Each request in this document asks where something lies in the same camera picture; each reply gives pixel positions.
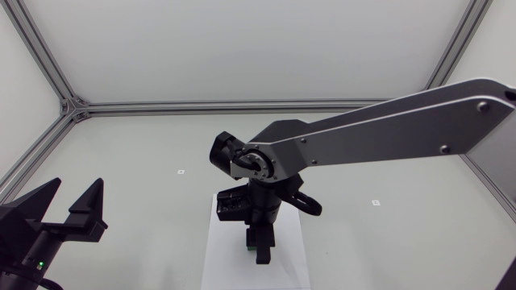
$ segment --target metal frame beam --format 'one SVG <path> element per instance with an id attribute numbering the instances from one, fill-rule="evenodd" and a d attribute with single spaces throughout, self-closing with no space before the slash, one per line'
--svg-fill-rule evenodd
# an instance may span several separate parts
<path id="1" fill-rule="evenodd" d="M 446 84 L 493 0 L 471 0 L 425 89 Z"/>
<path id="2" fill-rule="evenodd" d="M 59 142 L 72 130 L 72 115 L 59 117 L 0 180 L 0 205 L 12 201 Z"/>
<path id="3" fill-rule="evenodd" d="M 344 112 L 377 104 L 385 99 L 304 101 L 168 101 L 93 104 L 84 111 L 91 117 L 166 114 L 266 114 Z"/>

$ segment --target bolt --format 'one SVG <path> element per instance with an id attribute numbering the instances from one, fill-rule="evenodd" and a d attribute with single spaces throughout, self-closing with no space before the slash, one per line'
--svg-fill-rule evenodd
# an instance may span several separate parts
<path id="1" fill-rule="evenodd" d="M 441 146 L 441 148 L 439 150 L 441 151 L 441 154 L 448 154 L 451 151 L 451 149 L 448 145 Z"/>
<path id="2" fill-rule="evenodd" d="M 485 113 L 489 110 L 489 104 L 486 101 L 481 101 L 476 105 L 476 109 L 481 113 Z"/>

